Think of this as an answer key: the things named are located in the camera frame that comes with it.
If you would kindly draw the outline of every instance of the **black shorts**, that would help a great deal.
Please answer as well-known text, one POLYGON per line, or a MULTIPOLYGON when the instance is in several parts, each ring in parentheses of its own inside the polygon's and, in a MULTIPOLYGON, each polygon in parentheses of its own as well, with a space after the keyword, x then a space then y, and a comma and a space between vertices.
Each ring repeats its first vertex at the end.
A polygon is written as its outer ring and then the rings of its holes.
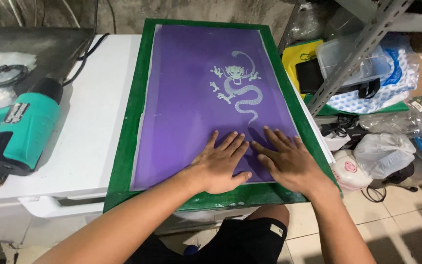
POLYGON ((286 234, 286 226, 272 218, 224 220, 216 236, 194 255, 175 253, 152 234, 125 264, 276 263, 286 234))

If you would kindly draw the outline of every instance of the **concrete wall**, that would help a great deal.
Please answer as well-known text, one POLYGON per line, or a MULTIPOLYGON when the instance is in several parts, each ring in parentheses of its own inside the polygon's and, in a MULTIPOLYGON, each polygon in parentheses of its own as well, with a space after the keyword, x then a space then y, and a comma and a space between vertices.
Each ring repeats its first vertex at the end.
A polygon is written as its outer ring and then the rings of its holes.
MULTIPOLYGON (((12 0, 26 26, 75 27, 62 0, 12 0)), ((92 27, 94 0, 66 0, 81 27, 92 27)), ((171 18, 270 26, 278 44, 293 0, 99 0, 98 33, 141 34, 144 19, 171 18)), ((17 26, 9 0, 0 0, 0 26, 17 26)))

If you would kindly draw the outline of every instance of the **dragon stencil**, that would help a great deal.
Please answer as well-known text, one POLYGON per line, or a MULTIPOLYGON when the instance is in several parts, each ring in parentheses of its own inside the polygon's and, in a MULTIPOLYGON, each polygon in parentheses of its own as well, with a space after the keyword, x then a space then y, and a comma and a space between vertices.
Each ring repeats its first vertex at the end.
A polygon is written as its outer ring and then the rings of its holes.
MULTIPOLYGON (((242 85, 243 79, 248 79, 249 81, 255 80, 255 79, 261 79, 261 77, 258 76, 258 71, 255 71, 255 63, 253 60, 245 53, 241 51, 232 51, 231 55, 232 57, 237 57, 237 55, 242 54, 249 58, 250 62, 252 63, 252 71, 247 74, 247 70, 245 70, 243 67, 240 66, 227 66, 224 67, 225 71, 221 68, 217 68, 214 66, 214 69, 211 70, 214 74, 216 74, 219 78, 224 75, 226 77, 226 80, 224 81, 224 89, 226 90, 227 95, 223 93, 218 93, 219 99, 224 99, 227 101, 228 104, 231 104, 231 99, 235 98, 237 95, 244 94, 248 91, 255 91, 258 94, 258 97, 256 99, 252 100, 239 100, 235 103, 235 109, 242 114, 252 113, 253 118, 250 119, 249 124, 255 121, 258 118, 258 113, 254 110, 242 110, 240 109, 241 104, 248 104, 248 105, 258 105, 261 103, 263 99, 263 94, 260 91, 258 87, 255 85, 246 85, 240 89, 233 89, 231 87, 231 81, 234 85, 239 86, 242 85)), ((210 82, 210 86, 214 88, 213 92, 216 92, 219 90, 219 87, 216 86, 215 82, 210 82)))

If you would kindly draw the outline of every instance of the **purple emulsion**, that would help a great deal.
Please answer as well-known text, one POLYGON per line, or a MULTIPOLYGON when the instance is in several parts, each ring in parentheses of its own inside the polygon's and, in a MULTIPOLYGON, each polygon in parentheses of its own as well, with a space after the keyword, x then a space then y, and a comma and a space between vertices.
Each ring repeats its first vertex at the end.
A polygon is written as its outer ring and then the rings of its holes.
MULTIPOLYGON (((188 166, 214 130, 216 146, 237 131, 273 148, 264 125, 297 135, 258 30, 157 26, 131 189, 148 189, 188 166)), ((250 147, 234 173, 273 181, 257 155, 250 147)))

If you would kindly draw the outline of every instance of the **green frame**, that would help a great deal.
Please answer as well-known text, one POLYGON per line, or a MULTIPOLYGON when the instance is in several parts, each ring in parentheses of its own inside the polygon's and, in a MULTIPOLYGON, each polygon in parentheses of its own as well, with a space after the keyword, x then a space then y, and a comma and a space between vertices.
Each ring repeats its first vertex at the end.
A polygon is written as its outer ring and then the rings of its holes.
MULTIPOLYGON (((287 105, 291 106, 291 115, 297 130, 299 131, 299 135, 322 171, 324 171, 325 174, 328 175, 328 177, 336 184, 330 165, 328 165, 328 162, 326 161, 325 155, 318 144, 309 121, 305 118, 305 113, 299 103, 299 100, 297 99, 294 89, 291 86, 291 82, 287 77, 268 26, 148 18, 144 21, 143 36, 139 46, 135 74, 131 84, 125 118, 123 119, 123 127, 121 129, 110 183, 105 199, 104 212, 107 212, 118 204, 143 192, 131 192, 129 189, 133 170, 133 159, 137 145, 139 121, 145 104, 152 42, 157 24, 259 30, 263 39, 263 44, 268 52, 268 56, 275 71, 276 78, 279 82, 279 86, 281 87, 281 91, 284 95, 284 99, 286 100, 287 105)), ((291 192, 278 183, 260 183, 241 185, 231 192, 219 195, 210 195, 206 192, 197 194, 182 205, 178 211, 243 208, 267 203, 283 204, 298 202, 307 202, 307 200, 303 195, 291 192)))

